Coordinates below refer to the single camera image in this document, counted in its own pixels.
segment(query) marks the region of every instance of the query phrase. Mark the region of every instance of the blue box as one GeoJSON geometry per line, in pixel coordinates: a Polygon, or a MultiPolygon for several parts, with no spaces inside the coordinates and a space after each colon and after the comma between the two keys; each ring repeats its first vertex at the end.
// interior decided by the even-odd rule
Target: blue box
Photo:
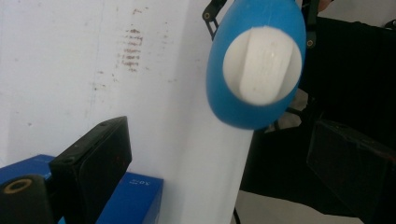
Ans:
{"type": "MultiPolygon", "coordinates": [[[[38,155],[0,169],[0,184],[20,175],[50,176],[53,157],[38,155]]],[[[161,207],[163,180],[126,173],[108,200],[97,224],[155,224],[161,207]]]]}

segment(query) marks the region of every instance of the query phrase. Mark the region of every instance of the white wall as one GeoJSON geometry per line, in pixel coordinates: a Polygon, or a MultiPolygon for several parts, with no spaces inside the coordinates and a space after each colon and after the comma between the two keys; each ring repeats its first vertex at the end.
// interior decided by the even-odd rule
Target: white wall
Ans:
{"type": "Polygon", "coordinates": [[[208,107],[208,3],[1,0],[0,165],[126,115],[129,170],[165,181],[160,223],[229,222],[252,132],[208,107]]]}

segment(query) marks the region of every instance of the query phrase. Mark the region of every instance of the black cable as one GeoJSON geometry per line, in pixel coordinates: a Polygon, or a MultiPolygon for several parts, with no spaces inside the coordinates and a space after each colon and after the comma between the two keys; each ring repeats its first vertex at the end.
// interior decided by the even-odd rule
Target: black cable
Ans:
{"type": "Polygon", "coordinates": [[[302,112],[302,111],[300,111],[300,110],[298,110],[298,109],[291,108],[291,107],[288,107],[288,108],[286,109],[286,112],[291,113],[291,114],[293,114],[293,115],[297,115],[297,116],[300,117],[300,118],[301,118],[301,116],[303,115],[303,112],[302,112]]]}
{"type": "Polygon", "coordinates": [[[239,219],[238,213],[236,212],[236,208],[233,209],[233,218],[235,218],[236,224],[241,224],[241,219],[239,219]]]}

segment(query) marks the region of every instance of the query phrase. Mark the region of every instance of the blue surface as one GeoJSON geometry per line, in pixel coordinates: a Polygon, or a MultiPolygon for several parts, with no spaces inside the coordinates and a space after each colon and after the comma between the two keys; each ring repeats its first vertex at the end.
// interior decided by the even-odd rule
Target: blue surface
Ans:
{"type": "Polygon", "coordinates": [[[301,10],[293,0],[236,0],[220,23],[213,41],[206,71],[206,94],[215,115],[225,123],[242,129],[267,127],[286,110],[297,91],[297,85],[285,98],[270,105],[257,106],[242,102],[227,87],[222,73],[225,53],[240,34],[264,25],[281,29],[290,35],[305,56],[305,25],[301,10]]]}
{"type": "MultiPolygon", "coordinates": [[[[0,183],[20,175],[50,176],[53,157],[38,155],[0,169],[0,183]]],[[[97,224],[156,223],[161,206],[163,180],[126,173],[107,202],[97,224]]]]}

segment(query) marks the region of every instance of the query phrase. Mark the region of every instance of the blue and white object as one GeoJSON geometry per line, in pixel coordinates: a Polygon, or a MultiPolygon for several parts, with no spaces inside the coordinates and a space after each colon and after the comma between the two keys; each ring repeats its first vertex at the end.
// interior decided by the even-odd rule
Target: blue and white object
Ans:
{"type": "Polygon", "coordinates": [[[305,25],[293,0],[236,0],[209,55],[206,91],[216,116],[242,129],[278,119],[297,91],[305,25]]]}

